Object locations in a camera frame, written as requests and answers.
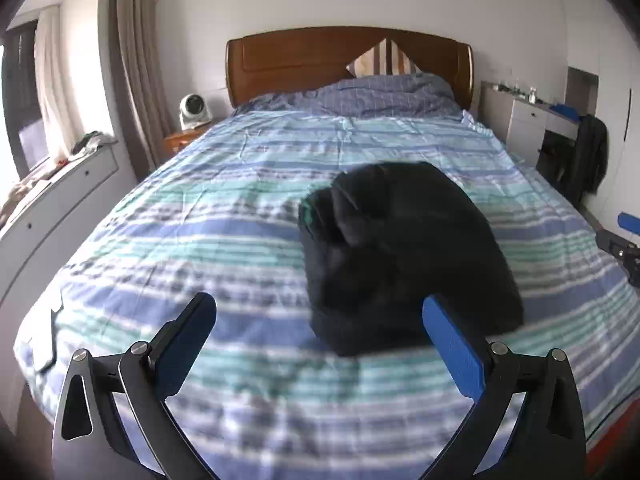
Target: striped pillow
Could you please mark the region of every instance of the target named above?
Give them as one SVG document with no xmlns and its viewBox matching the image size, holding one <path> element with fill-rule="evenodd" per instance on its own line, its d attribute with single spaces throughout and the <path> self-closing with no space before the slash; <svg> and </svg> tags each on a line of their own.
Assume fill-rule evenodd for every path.
<svg viewBox="0 0 640 480">
<path fill-rule="evenodd" d="M 386 38 L 347 65 L 354 77 L 401 75 L 422 72 L 395 41 Z"/>
</svg>

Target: folded black garment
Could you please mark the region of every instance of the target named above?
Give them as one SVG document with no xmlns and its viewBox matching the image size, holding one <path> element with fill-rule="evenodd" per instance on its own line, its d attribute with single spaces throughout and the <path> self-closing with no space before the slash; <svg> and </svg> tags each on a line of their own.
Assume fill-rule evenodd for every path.
<svg viewBox="0 0 640 480">
<path fill-rule="evenodd" d="M 311 327 L 341 356 L 429 344 L 440 293 L 482 335 L 522 324 L 522 300 L 484 215 L 426 162 L 364 166 L 300 205 Z"/>
</svg>

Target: striped bedsheet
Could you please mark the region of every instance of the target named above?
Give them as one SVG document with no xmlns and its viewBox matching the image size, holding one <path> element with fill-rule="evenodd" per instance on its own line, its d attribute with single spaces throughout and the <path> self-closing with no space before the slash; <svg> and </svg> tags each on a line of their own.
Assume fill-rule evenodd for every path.
<svg viewBox="0 0 640 480">
<path fill-rule="evenodd" d="M 220 478 L 418 478 L 470 401 L 433 348 L 326 350 L 308 326 L 296 212 L 339 171 L 428 160 L 487 217 L 520 287 L 526 325 L 500 339 L 528 354 L 563 348 L 587 436 L 606 427 L 640 385 L 636 293 L 581 216 L 467 117 L 254 111 L 214 126 L 124 197 L 60 270 L 57 360 L 46 373 L 34 371 L 34 335 L 21 327 L 15 354 L 42 411 L 53 420 L 75 349 L 110 354 L 149 340 L 204 290 L 218 321 L 168 406 Z M 483 466 L 498 459 L 521 403 L 515 396 Z"/>
</svg>

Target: headboard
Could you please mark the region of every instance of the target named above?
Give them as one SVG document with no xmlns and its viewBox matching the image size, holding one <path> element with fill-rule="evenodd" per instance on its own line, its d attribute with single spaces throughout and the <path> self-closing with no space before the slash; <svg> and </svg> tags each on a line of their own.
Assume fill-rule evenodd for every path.
<svg viewBox="0 0 640 480">
<path fill-rule="evenodd" d="M 444 78 L 456 101 L 469 108 L 473 51 L 466 43 L 421 32 L 377 27 L 310 27 L 276 30 L 226 44 L 226 86 L 233 106 L 269 92 L 319 88 L 351 78 L 346 66 L 391 38 L 424 72 Z"/>
</svg>

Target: silver screw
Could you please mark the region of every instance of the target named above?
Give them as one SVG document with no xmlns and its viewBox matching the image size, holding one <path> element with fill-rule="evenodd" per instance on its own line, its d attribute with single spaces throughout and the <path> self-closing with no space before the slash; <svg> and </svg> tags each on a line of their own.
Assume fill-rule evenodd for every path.
<svg viewBox="0 0 640 480">
<path fill-rule="evenodd" d="M 505 355 L 509 351 L 509 347 L 500 341 L 491 343 L 491 352 L 496 355 Z"/>
<path fill-rule="evenodd" d="M 86 350 L 84 348 L 76 350 L 74 354 L 71 356 L 71 358 L 74 361 L 78 361 L 78 362 L 82 361 L 82 359 L 84 359 L 85 357 L 86 357 Z"/>
<path fill-rule="evenodd" d="M 146 348 L 148 344 L 144 341 L 138 341 L 137 343 L 133 343 L 131 346 L 131 353 L 135 355 L 140 355 L 146 352 Z"/>
<path fill-rule="evenodd" d="M 566 354 L 559 348 L 554 348 L 551 351 L 551 357 L 556 361 L 564 361 L 566 359 Z"/>
</svg>

